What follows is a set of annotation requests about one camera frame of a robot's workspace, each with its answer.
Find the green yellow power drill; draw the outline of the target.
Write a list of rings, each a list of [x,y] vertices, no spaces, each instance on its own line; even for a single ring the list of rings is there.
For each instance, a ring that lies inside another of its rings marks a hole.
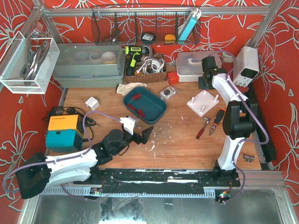
[[[133,76],[136,64],[141,61],[143,55],[149,55],[150,49],[148,46],[127,45],[124,51],[125,55],[130,57],[126,66],[126,75]]]

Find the red mat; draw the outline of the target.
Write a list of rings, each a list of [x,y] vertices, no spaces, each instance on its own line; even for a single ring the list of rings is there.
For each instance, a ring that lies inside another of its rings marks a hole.
[[[233,69],[234,63],[226,63],[226,62],[222,62],[222,68],[224,68],[227,72],[229,72],[230,70]],[[236,87],[238,88],[238,90],[242,93],[246,93],[249,91],[249,87],[242,87],[242,86],[238,86],[236,85]]]

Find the white plastic toolbox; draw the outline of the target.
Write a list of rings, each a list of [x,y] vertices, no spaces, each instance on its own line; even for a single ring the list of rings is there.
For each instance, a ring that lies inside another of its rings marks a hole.
[[[176,69],[179,82],[197,82],[202,77],[201,60],[212,54],[212,51],[180,52],[176,58]]]

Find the red handled ratchet wrench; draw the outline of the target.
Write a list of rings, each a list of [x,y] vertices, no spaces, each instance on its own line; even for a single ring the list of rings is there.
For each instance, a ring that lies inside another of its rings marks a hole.
[[[204,117],[204,120],[205,120],[205,125],[200,129],[200,131],[198,132],[198,134],[196,135],[196,139],[198,140],[201,135],[203,134],[205,128],[207,127],[207,125],[210,123],[211,121],[211,118],[208,118],[208,117]]]

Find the teal plastic tray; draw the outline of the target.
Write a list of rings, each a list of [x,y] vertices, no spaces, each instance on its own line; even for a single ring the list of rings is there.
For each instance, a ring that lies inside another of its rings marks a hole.
[[[132,97],[137,93],[140,93],[142,97],[137,100],[133,100]],[[144,87],[135,87],[133,90],[131,90],[123,98],[123,104],[137,118],[148,125],[156,124],[167,110],[166,103],[160,97],[156,96]],[[135,107],[136,111],[132,111],[130,108],[128,108],[127,104],[131,104],[133,107]],[[144,118],[137,113],[138,109],[142,109],[145,115]]]

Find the grey plastic storage box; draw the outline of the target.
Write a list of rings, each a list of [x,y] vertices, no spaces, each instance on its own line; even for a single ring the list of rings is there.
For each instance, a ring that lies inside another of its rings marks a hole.
[[[116,87],[123,82],[125,54],[121,45],[61,43],[53,79],[64,88]]]

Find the orange teal device box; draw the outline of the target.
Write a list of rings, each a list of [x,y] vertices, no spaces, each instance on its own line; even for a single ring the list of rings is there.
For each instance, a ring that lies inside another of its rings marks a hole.
[[[51,116],[46,147],[58,153],[72,153],[82,150],[84,129],[78,115]]]

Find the white power adapter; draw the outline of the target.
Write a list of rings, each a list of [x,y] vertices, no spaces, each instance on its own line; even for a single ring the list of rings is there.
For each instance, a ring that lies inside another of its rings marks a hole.
[[[100,106],[100,103],[96,98],[90,97],[85,101],[85,105],[92,111],[95,111]]]

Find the small metal fitting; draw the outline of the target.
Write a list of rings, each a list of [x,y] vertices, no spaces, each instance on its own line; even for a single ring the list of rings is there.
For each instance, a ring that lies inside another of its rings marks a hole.
[[[243,154],[243,159],[246,161],[246,162],[252,162],[255,160],[255,156],[253,155],[250,155],[250,154]]]

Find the white work glove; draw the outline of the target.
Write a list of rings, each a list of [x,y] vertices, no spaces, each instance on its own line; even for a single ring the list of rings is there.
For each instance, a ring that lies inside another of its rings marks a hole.
[[[128,83],[128,84],[118,84],[115,92],[122,96],[126,96],[135,87],[148,87],[148,85],[145,83],[140,83],[140,82]]]

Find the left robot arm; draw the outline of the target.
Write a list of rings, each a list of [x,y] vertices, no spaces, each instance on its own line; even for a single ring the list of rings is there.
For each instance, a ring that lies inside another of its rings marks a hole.
[[[102,141],[82,151],[61,156],[34,154],[15,174],[21,198],[33,198],[52,186],[92,180],[97,176],[98,166],[110,162],[116,155],[124,155],[131,142],[146,144],[152,131],[152,126],[141,134],[124,128],[113,129]]]

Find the wicker basket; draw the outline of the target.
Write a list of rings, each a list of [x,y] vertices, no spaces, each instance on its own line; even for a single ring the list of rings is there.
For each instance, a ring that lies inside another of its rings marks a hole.
[[[167,78],[166,62],[164,54],[154,54],[152,57],[142,56],[141,61],[136,64],[133,76],[126,75],[126,66],[130,57],[126,57],[125,80],[127,83],[154,83],[162,82]]]

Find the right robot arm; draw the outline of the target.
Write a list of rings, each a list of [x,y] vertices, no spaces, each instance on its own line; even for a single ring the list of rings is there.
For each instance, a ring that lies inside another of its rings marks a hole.
[[[225,143],[213,168],[214,177],[218,179],[236,172],[240,150],[256,129],[258,105],[238,90],[225,69],[218,68],[214,56],[201,59],[201,65],[203,75],[198,78],[199,89],[216,89],[227,105],[222,113]]]

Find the large red spring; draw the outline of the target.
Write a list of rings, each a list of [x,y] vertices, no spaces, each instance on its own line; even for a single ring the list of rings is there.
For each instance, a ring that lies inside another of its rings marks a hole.
[[[139,98],[141,98],[142,97],[142,95],[140,94],[140,93],[137,93],[137,94],[135,94],[133,97],[132,97],[132,99],[133,100],[137,100],[137,99],[139,99]]]

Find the white peg board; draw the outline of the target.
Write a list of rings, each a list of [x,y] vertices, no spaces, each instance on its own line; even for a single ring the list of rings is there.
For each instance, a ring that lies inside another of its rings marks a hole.
[[[210,109],[219,103],[219,94],[213,96],[206,90],[201,91],[187,102],[187,106],[197,115],[203,117]]]

